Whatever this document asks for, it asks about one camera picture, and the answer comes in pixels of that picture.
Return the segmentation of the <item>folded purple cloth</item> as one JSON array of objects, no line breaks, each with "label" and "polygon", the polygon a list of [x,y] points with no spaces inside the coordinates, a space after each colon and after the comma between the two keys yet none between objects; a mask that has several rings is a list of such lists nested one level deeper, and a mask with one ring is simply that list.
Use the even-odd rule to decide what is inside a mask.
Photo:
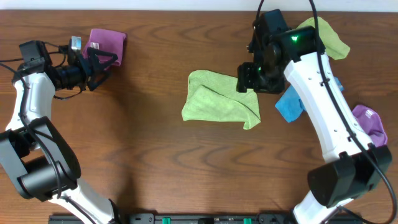
[{"label": "folded purple cloth", "polygon": [[88,47],[98,49],[104,52],[116,54],[118,59],[113,63],[120,67],[123,60],[124,43],[127,35],[122,32],[106,29],[92,29],[90,38],[83,49],[83,58],[88,58]]}]

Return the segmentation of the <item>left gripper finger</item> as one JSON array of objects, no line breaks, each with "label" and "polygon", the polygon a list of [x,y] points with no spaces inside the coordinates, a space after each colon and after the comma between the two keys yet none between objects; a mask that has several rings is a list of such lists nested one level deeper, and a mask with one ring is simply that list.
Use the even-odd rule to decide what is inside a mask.
[{"label": "left gripper finger", "polygon": [[107,71],[117,60],[118,55],[111,52],[105,52],[92,47],[87,48],[88,60],[96,72]]},{"label": "left gripper finger", "polygon": [[94,72],[88,79],[87,87],[89,91],[94,91],[100,85],[102,85],[109,77],[111,73],[106,70],[96,71]]}]

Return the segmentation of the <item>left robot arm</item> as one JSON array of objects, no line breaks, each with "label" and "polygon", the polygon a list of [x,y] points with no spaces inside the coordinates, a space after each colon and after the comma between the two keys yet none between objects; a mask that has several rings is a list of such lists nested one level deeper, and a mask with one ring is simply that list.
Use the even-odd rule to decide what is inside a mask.
[{"label": "left robot arm", "polygon": [[14,112],[1,133],[2,168],[25,199],[57,204],[83,223],[125,223],[116,204],[81,178],[75,153],[50,120],[56,91],[95,90],[118,55],[89,47],[84,57],[80,38],[72,37],[58,47],[63,60],[54,66],[46,46],[40,40],[19,46],[22,63],[11,71]]}]

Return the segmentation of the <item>blue cloth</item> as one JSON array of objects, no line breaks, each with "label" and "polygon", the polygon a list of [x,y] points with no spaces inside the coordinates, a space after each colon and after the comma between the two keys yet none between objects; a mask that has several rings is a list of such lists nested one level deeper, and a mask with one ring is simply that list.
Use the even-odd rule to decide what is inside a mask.
[{"label": "blue cloth", "polygon": [[288,123],[295,121],[304,111],[306,111],[299,94],[292,85],[286,89],[284,94],[275,104],[275,108]]}]

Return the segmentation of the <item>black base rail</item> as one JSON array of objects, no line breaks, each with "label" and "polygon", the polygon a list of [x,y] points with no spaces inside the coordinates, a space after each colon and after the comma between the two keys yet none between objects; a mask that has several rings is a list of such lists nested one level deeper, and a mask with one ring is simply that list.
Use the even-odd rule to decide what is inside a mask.
[{"label": "black base rail", "polygon": [[[49,216],[48,224],[78,224],[80,219],[71,215]],[[137,213],[127,218],[130,224],[288,224],[295,223],[288,213],[260,213],[257,215],[155,215]],[[338,215],[328,220],[331,224],[360,224],[357,218]]]}]

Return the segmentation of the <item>large green cloth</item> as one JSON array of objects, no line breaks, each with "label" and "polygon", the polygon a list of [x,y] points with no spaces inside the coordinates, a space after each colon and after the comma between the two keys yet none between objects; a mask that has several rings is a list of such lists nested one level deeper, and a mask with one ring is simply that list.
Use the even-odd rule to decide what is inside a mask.
[{"label": "large green cloth", "polygon": [[195,70],[188,76],[184,121],[242,122],[248,130],[261,122],[257,94],[236,91],[238,79],[209,70]]}]

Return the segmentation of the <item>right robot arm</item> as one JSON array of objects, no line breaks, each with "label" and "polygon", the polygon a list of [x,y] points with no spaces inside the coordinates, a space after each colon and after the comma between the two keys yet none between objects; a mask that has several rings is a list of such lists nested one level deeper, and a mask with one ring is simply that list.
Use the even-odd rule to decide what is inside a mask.
[{"label": "right robot arm", "polygon": [[291,29],[275,9],[258,13],[248,51],[238,67],[237,90],[277,94],[290,84],[315,128],[325,164],[307,175],[309,192],[291,223],[326,223],[346,205],[387,182],[387,146],[375,146],[342,95],[317,26]]}]

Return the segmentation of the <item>crumpled green cloth top right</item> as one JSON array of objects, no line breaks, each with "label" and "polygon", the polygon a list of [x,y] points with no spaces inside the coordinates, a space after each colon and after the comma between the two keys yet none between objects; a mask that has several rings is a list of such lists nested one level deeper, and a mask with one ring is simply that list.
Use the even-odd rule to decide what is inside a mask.
[{"label": "crumpled green cloth top right", "polygon": [[341,41],[329,23],[321,17],[318,17],[318,30],[325,46],[325,52],[329,57],[334,60],[342,60],[348,56],[350,47]]}]

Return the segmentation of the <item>crumpled purple cloth right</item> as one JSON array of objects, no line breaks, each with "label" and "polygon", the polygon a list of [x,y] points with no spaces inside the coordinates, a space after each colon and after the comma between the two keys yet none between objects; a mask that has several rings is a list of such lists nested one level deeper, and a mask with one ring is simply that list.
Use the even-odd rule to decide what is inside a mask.
[{"label": "crumpled purple cloth right", "polygon": [[387,134],[382,125],[380,116],[371,108],[356,105],[352,113],[363,131],[372,139],[376,147],[387,144]]}]

